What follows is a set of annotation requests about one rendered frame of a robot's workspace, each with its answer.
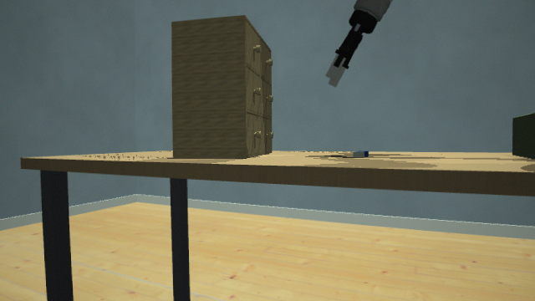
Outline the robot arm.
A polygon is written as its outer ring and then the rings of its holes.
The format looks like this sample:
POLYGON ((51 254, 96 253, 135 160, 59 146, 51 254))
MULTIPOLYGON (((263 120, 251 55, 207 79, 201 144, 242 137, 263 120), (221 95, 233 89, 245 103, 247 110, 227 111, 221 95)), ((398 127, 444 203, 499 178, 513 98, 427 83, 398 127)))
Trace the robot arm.
POLYGON ((393 0, 357 0, 354 10, 368 12, 380 22, 393 0))

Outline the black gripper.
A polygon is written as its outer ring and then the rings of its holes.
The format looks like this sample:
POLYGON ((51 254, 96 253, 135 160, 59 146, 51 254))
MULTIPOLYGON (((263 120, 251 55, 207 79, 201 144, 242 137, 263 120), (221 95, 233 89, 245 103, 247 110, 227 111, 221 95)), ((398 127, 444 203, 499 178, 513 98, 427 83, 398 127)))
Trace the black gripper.
POLYGON ((377 20, 368 12, 355 10, 349 20, 349 24, 353 27, 339 49, 336 49, 335 53, 337 53, 337 55, 325 75, 330 78, 329 84, 334 87, 337 86, 344 71, 349 68, 349 61, 362 40, 362 33, 372 33, 377 24, 377 20), (352 45, 356 46, 353 48, 352 45))

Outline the dark brown wooden chest of drawers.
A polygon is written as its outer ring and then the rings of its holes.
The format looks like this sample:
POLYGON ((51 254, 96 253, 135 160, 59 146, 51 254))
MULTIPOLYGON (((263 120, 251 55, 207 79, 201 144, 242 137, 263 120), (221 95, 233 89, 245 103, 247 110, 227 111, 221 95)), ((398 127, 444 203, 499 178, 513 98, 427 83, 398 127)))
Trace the dark brown wooden chest of drawers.
POLYGON ((173 158, 247 159, 245 15, 171 22, 173 158))

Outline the blue and white eraser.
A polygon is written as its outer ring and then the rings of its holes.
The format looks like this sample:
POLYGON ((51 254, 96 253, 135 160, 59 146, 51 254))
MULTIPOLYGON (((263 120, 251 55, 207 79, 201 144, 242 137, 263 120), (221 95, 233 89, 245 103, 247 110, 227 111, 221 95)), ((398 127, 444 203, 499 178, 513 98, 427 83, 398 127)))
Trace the blue and white eraser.
POLYGON ((353 157, 363 158, 363 157, 367 157, 367 156, 369 156, 369 152, 368 151, 355 151, 355 152, 353 152, 353 157))

